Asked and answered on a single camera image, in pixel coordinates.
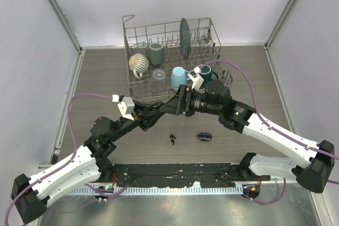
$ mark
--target clear glass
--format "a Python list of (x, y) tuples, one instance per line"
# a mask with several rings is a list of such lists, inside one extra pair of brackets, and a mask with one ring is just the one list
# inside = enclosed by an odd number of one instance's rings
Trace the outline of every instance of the clear glass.
[(155, 69), (150, 78), (150, 89), (153, 92), (162, 92), (166, 88), (166, 73), (164, 70)]

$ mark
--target plate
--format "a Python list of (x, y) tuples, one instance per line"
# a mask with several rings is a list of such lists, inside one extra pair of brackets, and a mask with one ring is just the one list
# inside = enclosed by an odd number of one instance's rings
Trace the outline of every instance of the plate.
[(185, 18), (180, 22), (180, 47), (184, 58), (188, 58), (191, 52), (191, 31)]

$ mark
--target striped mug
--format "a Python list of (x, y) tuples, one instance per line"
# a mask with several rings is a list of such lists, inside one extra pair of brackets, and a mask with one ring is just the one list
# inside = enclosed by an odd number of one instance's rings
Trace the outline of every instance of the striped mug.
[(129, 69), (134, 73), (137, 79), (142, 78), (142, 74), (147, 71), (148, 59), (140, 53), (133, 55), (128, 61)]

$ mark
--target metal wire dish rack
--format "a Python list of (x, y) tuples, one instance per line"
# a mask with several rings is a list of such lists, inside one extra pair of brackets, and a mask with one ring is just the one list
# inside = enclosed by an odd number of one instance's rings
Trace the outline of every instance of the metal wire dish rack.
[[(126, 27), (126, 23), (134, 17), (135, 15), (123, 16), (122, 25), (129, 93), (133, 99), (139, 102), (166, 102), (171, 98), (176, 93), (171, 88), (171, 73), (173, 68), (180, 66), (186, 70), (191, 70), (210, 60), (225, 59), (225, 54), (211, 18), (187, 20), (191, 31), (191, 52), (184, 59), (180, 48), (180, 21)], [(143, 77), (137, 79), (128, 67), (129, 58), (136, 53), (141, 53), (147, 57), (147, 46), (153, 42), (161, 43), (164, 46), (165, 61), (161, 65), (149, 65)], [(232, 84), (233, 77), (227, 64), (217, 62), (211, 64), (210, 67), (226, 86)], [(154, 92), (150, 87), (150, 78), (155, 69), (162, 69), (166, 73), (166, 88), (162, 92)]]

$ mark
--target robotic arm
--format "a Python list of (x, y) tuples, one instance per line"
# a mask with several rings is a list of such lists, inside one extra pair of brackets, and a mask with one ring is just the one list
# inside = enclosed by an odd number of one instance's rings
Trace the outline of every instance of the robotic arm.
[[(107, 180), (113, 173), (113, 166), (107, 158), (116, 148), (113, 143), (136, 127), (147, 131), (165, 113), (187, 117), (195, 112), (217, 115), (224, 127), (255, 137), (288, 156), (276, 158), (247, 153), (240, 163), (239, 172), (247, 179), (263, 175), (280, 176), (296, 179), (301, 186), (312, 192), (321, 193), (324, 190), (334, 167), (334, 159), (293, 143), (271, 130), (270, 126), (273, 125), (310, 147), (318, 147), (334, 154), (334, 146), (330, 142), (307, 140), (264, 118), (269, 123), (267, 127), (252, 107), (233, 100), (229, 88), (222, 82), (208, 82), (204, 93), (199, 93), (202, 83), (199, 71), (194, 69), (189, 77), (193, 80), (192, 87), (181, 85), (175, 96), (166, 103), (142, 104), (130, 97), (113, 96), (122, 117), (117, 121), (106, 117), (98, 118), (91, 129), (92, 135), (77, 149), (74, 160), (64, 169), (34, 185), (18, 199), (15, 206), (23, 222), (28, 223), (40, 217), (47, 207), (75, 188), (96, 180)], [(24, 174), (18, 176), (14, 181), (12, 199), (70, 158), (71, 156), (30, 178)]]

